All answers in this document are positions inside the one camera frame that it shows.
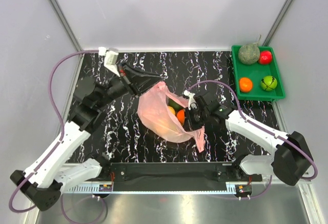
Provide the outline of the pink plastic bag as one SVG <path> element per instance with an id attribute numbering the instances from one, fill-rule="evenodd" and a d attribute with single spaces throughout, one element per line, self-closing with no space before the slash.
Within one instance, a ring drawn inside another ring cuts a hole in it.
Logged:
<path id="1" fill-rule="evenodd" d="M 137 114 L 141 123 L 161 138 L 174 143 L 195 139 L 199 152 L 204 150 L 204 127 L 187 132 L 177 117 L 168 108 L 172 99 L 183 108 L 189 106 L 188 100 L 169 91 L 166 83 L 161 81 L 143 94 L 138 101 Z"/>

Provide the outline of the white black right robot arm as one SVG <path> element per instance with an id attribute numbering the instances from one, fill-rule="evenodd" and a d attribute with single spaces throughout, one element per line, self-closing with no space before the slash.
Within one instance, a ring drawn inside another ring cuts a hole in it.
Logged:
<path id="1" fill-rule="evenodd" d="M 268 127 L 249 117 L 236 106 L 225 106 L 207 94 L 184 91 L 188 106 L 184 110 L 186 131 L 195 131 L 206 124 L 225 127 L 261 146 L 268 155 L 242 155 L 231 170 L 238 181 L 251 175 L 275 175 L 289 186 L 294 186 L 313 162 L 312 155 L 302 134 L 291 134 Z"/>

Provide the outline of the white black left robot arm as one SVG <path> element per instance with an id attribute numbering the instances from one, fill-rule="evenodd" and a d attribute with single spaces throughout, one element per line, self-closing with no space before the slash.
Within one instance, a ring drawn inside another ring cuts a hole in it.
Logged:
<path id="1" fill-rule="evenodd" d="M 50 209 L 61 195 L 89 179 L 107 180 L 111 169 L 109 159 L 94 154 L 82 164 L 61 170 L 72 153 L 86 141 L 106 118 L 104 107 L 129 93 L 140 97 L 162 80 L 155 73 L 134 69 L 128 64 L 116 65 L 116 74 L 106 85 L 91 77 L 77 81 L 73 109 L 61 133 L 47 150 L 25 170 L 15 170 L 10 179 L 40 211 Z"/>

